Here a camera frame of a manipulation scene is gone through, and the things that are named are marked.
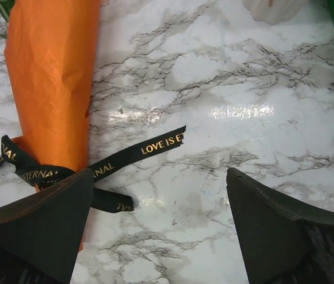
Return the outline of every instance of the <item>black ribbon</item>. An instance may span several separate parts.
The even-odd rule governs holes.
[[[94,181],[106,178],[129,164],[181,146],[185,129],[184,126],[140,142],[90,165],[88,168],[93,170]],[[40,190],[48,188],[74,173],[73,170],[66,167],[38,164],[7,135],[1,138],[0,167],[4,162],[13,164],[17,176],[31,186],[37,185]],[[110,213],[134,210],[134,203],[130,196],[98,188],[94,188],[91,206]]]

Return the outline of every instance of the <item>marble countertop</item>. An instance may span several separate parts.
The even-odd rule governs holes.
[[[324,3],[275,26],[253,21],[241,0],[102,7],[90,161],[187,131],[181,147],[97,184],[138,206],[91,210],[73,284],[248,283],[229,167],[334,211],[334,27]],[[21,135],[4,47],[0,38],[0,138]],[[0,170],[0,206],[34,193],[13,171]]]

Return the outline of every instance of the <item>orange wrapping paper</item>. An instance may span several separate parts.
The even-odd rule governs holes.
[[[5,58],[22,136],[40,164],[87,166],[100,0],[17,0]]]

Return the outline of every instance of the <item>black plastic part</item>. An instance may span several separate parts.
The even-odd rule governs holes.
[[[93,197],[83,170],[0,208],[0,284],[70,282]]]
[[[250,284],[334,284],[334,213],[236,169],[227,192]]]

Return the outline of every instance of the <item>white object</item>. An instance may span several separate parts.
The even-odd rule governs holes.
[[[271,25],[290,20],[308,0],[243,0],[256,21]]]

